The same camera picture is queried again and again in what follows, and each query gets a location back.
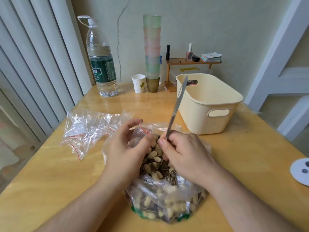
bottle handle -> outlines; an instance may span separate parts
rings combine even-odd
[[[87,26],[87,27],[97,27],[97,24],[95,23],[94,19],[91,18],[90,16],[88,15],[79,15],[77,16],[77,19],[79,20],[79,22],[81,22],[83,25]],[[87,19],[88,20],[88,24],[85,24],[81,21],[81,19]]]

clear plastic bag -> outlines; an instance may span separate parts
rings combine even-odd
[[[133,113],[125,111],[122,114],[107,114],[87,109],[68,112],[60,145],[70,145],[77,159],[82,160],[103,135],[112,134],[132,117]]]
[[[143,219],[159,219],[167,223],[187,219],[194,213],[207,195],[207,191],[197,184],[191,183],[176,173],[168,161],[163,160],[163,152],[157,145],[157,138],[167,129],[168,123],[140,124],[133,132],[128,145],[135,147],[148,133],[156,139],[151,145],[140,168],[140,176],[134,179],[125,190],[125,196],[131,209]],[[182,132],[179,125],[172,129]],[[109,138],[103,145],[104,161],[106,161]]]

brown cup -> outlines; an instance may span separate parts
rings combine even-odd
[[[160,82],[160,78],[154,79],[154,80],[146,78],[148,91],[152,93],[157,92],[158,87],[159,87],[159,82]]]

metal knife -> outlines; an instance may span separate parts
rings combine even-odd
[[[184,91],[186,90],[187,82],[188,82],[188,76],[186,76],[186,78],[184,79],[184,81],[182,83],[182,86],[181,86],[181,88],[179,90],[180,94],[178,95],[178,98],[176,100],[176,104],[175,104],[175,107],[174,107],[174,110],[173,110],[173,113],[172,113],[172,117],[171,117],[170,123],[168,124],[168,130],[166,132],[166,137],[165,137],[166,140],[168,139],[168,136],[170,135],[170,131],[171,131],[173,122],[175,120],[175,117],[176,117],[179,105],[181,103]]]

nail polish bottle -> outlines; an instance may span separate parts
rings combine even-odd
[[[186,61],[192,61],[193,51],[192,51],[192,43],[189,44],[189,50],[186,54]]]

